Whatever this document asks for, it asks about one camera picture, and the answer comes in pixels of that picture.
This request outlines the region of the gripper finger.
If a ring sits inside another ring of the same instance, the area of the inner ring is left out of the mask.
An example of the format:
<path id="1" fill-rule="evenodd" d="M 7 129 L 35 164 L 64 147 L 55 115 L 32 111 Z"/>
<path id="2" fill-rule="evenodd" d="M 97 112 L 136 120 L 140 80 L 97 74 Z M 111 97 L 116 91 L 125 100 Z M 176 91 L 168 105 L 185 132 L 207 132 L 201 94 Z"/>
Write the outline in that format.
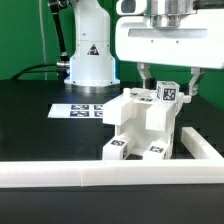
<path id="1" fill-rule="evenodd" d="M 198 93 L 198 85 L 203 76 L 205 75 L 205 68 L 191 68 L 191 80 L 187 84 L 187 94 L 190 96 L 195 96 Z"/>
<path id="2" fill-rule="evenodd" d="M 155 79 L 150 73 L 151 65 L 148 63 L 138 63 L 137 70 L 142 78 L 143 87 L 145 89 L 154 89 L 155 88 Z"/>

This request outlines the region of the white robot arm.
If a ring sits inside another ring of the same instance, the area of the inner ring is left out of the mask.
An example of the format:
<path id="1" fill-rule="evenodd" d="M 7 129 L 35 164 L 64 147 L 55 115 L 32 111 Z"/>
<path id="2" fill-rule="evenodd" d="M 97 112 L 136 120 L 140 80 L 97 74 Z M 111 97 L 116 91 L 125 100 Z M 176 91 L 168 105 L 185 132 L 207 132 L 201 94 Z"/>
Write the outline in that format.
<path id="1" fill-rule="evenodd" d="M 76 51 L 67 82 L 110 85 L 110 16 L 98 0 L 70 1 Z M 224 0 L 118 0 L 116 11 L 116 55 L 136 62 L 144 80 L 152 64 L 189 67 L 187 93 L 194 96 L 205 69 L 224 69 Z"/>

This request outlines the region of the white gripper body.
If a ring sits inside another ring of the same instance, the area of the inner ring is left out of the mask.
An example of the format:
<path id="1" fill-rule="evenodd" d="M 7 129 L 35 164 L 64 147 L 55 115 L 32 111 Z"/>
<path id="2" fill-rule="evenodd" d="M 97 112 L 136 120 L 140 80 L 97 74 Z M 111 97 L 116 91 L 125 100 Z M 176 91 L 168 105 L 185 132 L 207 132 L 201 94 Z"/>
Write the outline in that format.
<path id="1" fill-rule="evenodd" d="M 123 61 L 224 68 L 224 0 L 118 0 Z"/>

